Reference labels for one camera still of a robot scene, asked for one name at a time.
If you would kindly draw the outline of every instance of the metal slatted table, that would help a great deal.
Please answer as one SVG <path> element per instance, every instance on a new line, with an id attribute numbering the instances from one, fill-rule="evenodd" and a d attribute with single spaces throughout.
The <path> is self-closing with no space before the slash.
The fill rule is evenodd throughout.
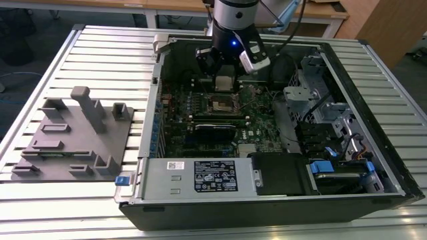
<path id="1" fill-rule="evenodd" d="M 102 106 L 120 101 L 134 108 L 122 171 L 137 163 L 156 33 L 201 35 L 200 31 L 85 26 L 74 29 L 0 144 L 0 239 L 215 238 L 215 239 L 421 239 L 427 235 L 427 200 L 377 211 L 348 223 L 213 229 L 138 231 L 118 211 L 112 182 L 10 183 L 10 170 L 32 140 L 44 113 L 44 98 L 66 98 L 88 86 Z M 265 40 L 285 36 L 263 35 Z M 427 189 L 427 116 L 368 45 L 355 40 L 296 37 L 328 42 L 360 94 L 423 190 Z M 121 196 L 129 195 L 122 188 Z"/>

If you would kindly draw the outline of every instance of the metal bracket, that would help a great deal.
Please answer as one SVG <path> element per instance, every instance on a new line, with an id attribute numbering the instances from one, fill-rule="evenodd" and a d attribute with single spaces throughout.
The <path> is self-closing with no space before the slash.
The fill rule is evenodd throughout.
<path id="1" fill-rule="evenodd" d="M 257 188 L 261 188 L 264 186 L 260 170 L 253 170 L 253 182 Z"/>
<path id="2" fill-rule="evenodd" d="M 169 34 L 160 33 L 153 36 L 152 50 L 156 54 L 161 52 L 161 48 L 169 43 Z"/>

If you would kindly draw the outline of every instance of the cable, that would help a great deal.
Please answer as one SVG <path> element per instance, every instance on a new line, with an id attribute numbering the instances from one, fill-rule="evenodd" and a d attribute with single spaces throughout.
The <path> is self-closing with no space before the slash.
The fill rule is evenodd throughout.
<path id="1" fill-rule="evenodd" d="M 208 5 L 204 5 L 204 7 L 205 7 L 205 10 L 207 10 L 207 19 L 208 19 L 208 22 L 212 22 L 213 17 L 212 17 L 212 13 L 211 13 L 209 6 L 208 6 Z"/>
<path id="2" fill-rule="evenodd" d="M 284 43 L 280 45 L 279 52 L 280 52 L 280 50 L 285 47 L 285 45 L 291 42 L 291 40 L 292 40 L 292 38 L 293 38 L 293 36 L 295 36 L 299 28 L 300 28 L 307 1 L 308 1 L 308 0 L 301 0 L 301 7 L 300 7 L 300 12 L 299 12 L 299 17 L 297 17 L 296 26 L 295 26 L 293 31 L 292 31 L 291 35 L 288 36 L 287 40 L 285 40 Z"/>
<path id="3" fill-rule="evenodd" d="M 5 77 L 5 76 L 9 76 L 9 75 L 20 75 L 20 74 L 29 74 L 29 75 L 37 75 L 40 77 L 42 77 L 42 75 L 40 73 L 36 73 L 36 72 L 29 72 L 29 71 L 17 71 L 17 72 L 10 72 L 10 73 L 6 73 L 6 74 L 2 74 L 0 75 L 0 78 Z"/>
<path id="4" fill-rule="evenodd" d="M 359 144 L 361 145 L 361 150 L 360 150 L 360 152 L 355 155 L 355 157 L 353 157 L 353 159 L 357 159 L 357 160 L 360 160 L 360 158 L 361 158 L 361 155 L 368 151 L 368 148 L 367 148 L 367 146 L 363 144 L 363 142 L 361 142 L 361 140 L 359 140 Z"/>
<path id="5" fill-rule="evenodd" d="M 272 99 L 275 99 L 272 93 L 271 93 L 269 90 L 268 90 L 268 87 L 265 87 L 265 90 L 267 90 L 267 93 L 268 93 L 269 97 L 272 97 Z"/>
<path id="6" fill-rule="evenodd" d="M 268 71 L 269 84 L 272 84 L 272 83 L 275 82 L 275 80 L 273 80 L 273 70 L 275 70 L 275 66 L 276 66 L 276 64 L 277 64 L 277 59 L 279 59 L 280 57 L 284 58 L 284 66 L 285 66 L 285 67 L 288 66 L 288 62 L 285 61 L 285 58 L 291 59 L 291 61 L 292 61 L 292 63 L 293 63 L 293 66 L 295 66 L 295 73 L 293 73 L 293 75 L 297 76 L 297 74 L 299 74 L 299 65 L 297 65 L 293 57 L 292 57 L 289 54 L 287 54 L 285 52 L 277 53 L 277 54 L 275 55 L 275 57 L 271 58 L 271 64 L 269 64 L 271 67 L 269 67 L 269 71 Z"/>
<path id="7" fill-rule="evenodd" d="M 171 19 L 180 19 L 181 16 L 173 17 L 173 16 L 168 16 Z"/>
<path id="8" fill-rule="evenodd" d="M 295 143 L 300 143 L 299 141 L 296 141 L 296 140 L 292 140 L 291 138 L 288 138 L 284 134 L 283 134 L 283 137 L 287 139 L 287 140 L 289 140 L 289 141 L 292 141 L 292 142 L 295 142 Z"/>
<path id="9" fill-rule="evenodd" d="M 317 103 L 312 106 L 312 108 L 305 113 L 304 117 L 301 118 L 301 121 L 304 122 L 309 114 L 317 109 L 317 107 L 325 102 L 327 98 L 331 96 L 331 93 L 328 92 L 327 95 L 324 95 Z"/>
<path id="10" fill-rule="evenodd" d="M 6 100 L 0 100 L 0 103 L 4 103 L 4 104 L 24 104 L 25 101 L 6 101 Z"/>
<path id="11" fill-rule="evenodd" d="M 248 101 L 241 107 L 237 108 L 237 111 L 239 111 L 240 109 L 243 109 L 243 108 L 244 108 L 249 103 L 252 103 L 255 100 L 256 100 L 256 98 L 252 99 L 251 101 Z"/>
<path id="12" fill-rule="evenodd" d="M 271 9 L 269 9 L 268 6 L 265 5 L 265 3 L 264 3 L 261 0 L 259 0 L 259 3 L 260 3 L 260 5 L 265 8 L 265 10 L 268 11 L 269 15 L 273 17 L 273 19 L 277 21 L 279 24 L 276 25 L 276 27 L 283 27 L 284 24 L 283 24 L 281 20 L 280 20 L 279 17 L 275 15 L 275 13 L 271 11 Z"/>
<path id="13" fill-rule="evenodd" d="M 352 141 L 353 137 L 359 136 L 360 134 L 357 132 L 355 132 L 353 134 L 349 135 L 349 137 L 347 138 L 347 141 L 344 143 L 344 147 L 341 149 L 341 153 L 337 157 L 337 161 L 341 162 L 345 158 L 345 152 L 347 152 L 347 149 L 348 149 L 348 146 L 349 146 L 349 142 Z"/>
<path id="14" fill-rule="evenodd" d="M 281 132 L 280 128 L 277 128 L 277 130 L 279 130 L 279 132 L 280 132 L 280 135 L 281 135 L 287 140 L 289 140 L 289 141 L 292 141 L 292 142 L 295 142 L 295 143 L 297 143 L 297 144 L 301 144 L 300 141 L 288 138 L 287 135 Z"/>
<path id="15" fill-rule="evenodd" d="M 193 20 L 193 17 L 189 18 L 188 22 L 185 23 L 184 27 L 189 24 L 189 22 Z"/>

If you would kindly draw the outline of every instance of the motherboard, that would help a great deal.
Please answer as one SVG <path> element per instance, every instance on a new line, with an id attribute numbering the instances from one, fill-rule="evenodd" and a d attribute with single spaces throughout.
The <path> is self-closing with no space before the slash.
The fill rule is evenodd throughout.
<path id="1" fill-rule="evenodd" d="M 281 152 L 273 97 L 283 95 L 256 84 L 243 83 L 235 93 L 165 84 L 164 156 L 245 158 L 256 151 Z"/>

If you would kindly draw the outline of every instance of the blue tab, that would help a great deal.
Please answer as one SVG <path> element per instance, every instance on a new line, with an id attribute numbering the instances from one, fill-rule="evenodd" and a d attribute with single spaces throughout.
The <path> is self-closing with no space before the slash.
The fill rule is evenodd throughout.
<path id="1" fill-rule="evenodd" d="M 336 152 L 332 150 L 332 148 L 329 148 L 328 146 L 324 147 L 324 148 L 325 148 L 325 150 L 328 151 L 328 153 L 331 154 L 332 157 L 336 157 L 336 156 L 337 156 L 337 154 L 336 154 Z"/>
<path id="2" fill-rule="evenodd" d="M 309 168 L 313 174 L 335 172 L 331 161 L 315 161 L 309 164 Z"/>
<path id="3" fill-rule="evenodd" d="M 129 176 L 116 176 L 113 183 L 116 186 L 129 186 L 130 185 L 130 177 Z"/>
<path id="4" fill-rule="evenodd" d="M 368 161 L 368 162 L 365 163 L 365 166 L 367 166 L 367 170 L 368 170 L 369 172 L 373 172 L 373 171 L 375 171 L 375 166 L 373 166 L 373 163 L 372 163 L 371 161 Z"/>

